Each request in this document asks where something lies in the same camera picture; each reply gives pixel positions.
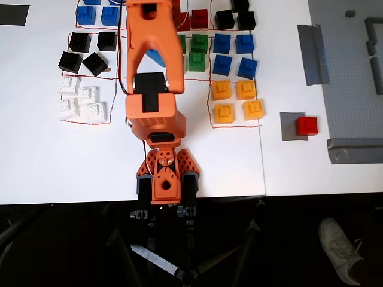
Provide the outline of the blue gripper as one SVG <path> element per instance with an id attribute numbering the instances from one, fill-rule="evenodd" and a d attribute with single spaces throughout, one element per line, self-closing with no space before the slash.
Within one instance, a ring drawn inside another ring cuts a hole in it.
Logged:
<path id="1" fill-rule="evenodd" d="M 166 66 L 165 62 L 163 61 L 160 53 L 157 50 L 149 49 L 146 52 L 146 55 L 154 60 L 159 66 Z"/>

